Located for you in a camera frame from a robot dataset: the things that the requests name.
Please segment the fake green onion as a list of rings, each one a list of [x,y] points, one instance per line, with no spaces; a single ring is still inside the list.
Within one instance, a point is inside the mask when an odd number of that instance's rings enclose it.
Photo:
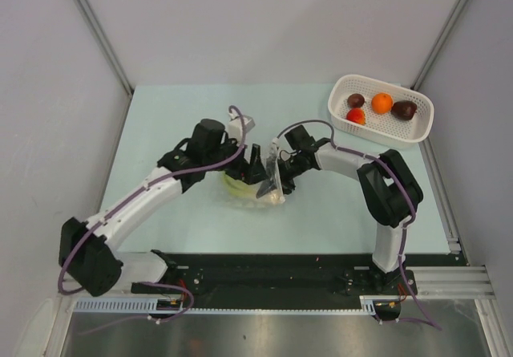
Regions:
[[[243,181],[236,181],[223,174],[221,177],[222,183],[231,197],[234,197],[237,201],[247,202],[249,205],[265,205],[275,206],[282,205],[285,202],[285,196],[281,189],[281,199],[279,201],[263,201],[257,200],[256,194],[259,189],[261,182],[255,185],[247,185]]]

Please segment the dark purple fake fruit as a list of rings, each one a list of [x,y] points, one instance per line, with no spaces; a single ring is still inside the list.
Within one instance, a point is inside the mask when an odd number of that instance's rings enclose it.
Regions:
[[[394,103],[390,113],[399,120],[412,120],[418,110],[415,102],[410,100],[401,100]]]
[[[361,108],[365,102],[365,97],[359,93],[353,93],[347,98],[347,104],[350,108]]]

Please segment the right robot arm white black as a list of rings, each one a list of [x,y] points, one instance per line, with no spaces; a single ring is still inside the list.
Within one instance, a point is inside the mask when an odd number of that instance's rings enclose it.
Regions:
[[[400,282],[407,284],[407,230],[416,219],[423,192],[402,155],[394,149],[379,156],[365,154],[336,145],[332,136],[315,140],[302,122],[278,136],[287,140],[293,153],[288,159],[281,159],[278,139],[273,140],[266,164],[267,178],[261,182],[256,198],[279,192],[283,199],[295,189],[294,180],[313,169],[356,180],[366,207],[377,222],[377,233],[370,268],[355,277],[346,277],[345,282],[377,294],[398,291]]]

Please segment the clear zip top bag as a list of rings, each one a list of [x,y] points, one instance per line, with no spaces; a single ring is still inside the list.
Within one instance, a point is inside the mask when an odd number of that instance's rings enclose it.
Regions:
[[[242,156],[237,169],[221,174],[226,203],[242,209],[264,209],[285,202],[278,166],[279,143],[273,139],[264,150],[253,144],[250,156]]]

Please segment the red fake persimmon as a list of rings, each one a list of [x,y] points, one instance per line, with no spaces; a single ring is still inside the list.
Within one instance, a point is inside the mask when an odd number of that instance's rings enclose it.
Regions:
[[[366,114],[361,108],[352,108],[350,109],[345,118],[352,122],[359,125],[365,125],[366,124]]]

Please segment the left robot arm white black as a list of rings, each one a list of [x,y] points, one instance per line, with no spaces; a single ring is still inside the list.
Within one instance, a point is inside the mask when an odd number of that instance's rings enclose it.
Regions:
[[[58,262],[79,290],[93,297],[106,294],[127,271],[116,250],[158,208],[201,182],[207,172],[226,172],[254,185],[264,180],[260,147],[244,158],[246,137],[255,122],[232,116],[227,124],[202,119],[191,136],[166,152],[142,183],[115,205],[85,221],[72,217],[61,228]]]

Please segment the orange fake tangerine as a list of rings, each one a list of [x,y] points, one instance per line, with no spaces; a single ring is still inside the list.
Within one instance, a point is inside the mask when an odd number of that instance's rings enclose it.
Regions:
[[[391,111],[394,100],[391,95],[380,92],[371,100],[371,107],[376,114],[383,115]]]

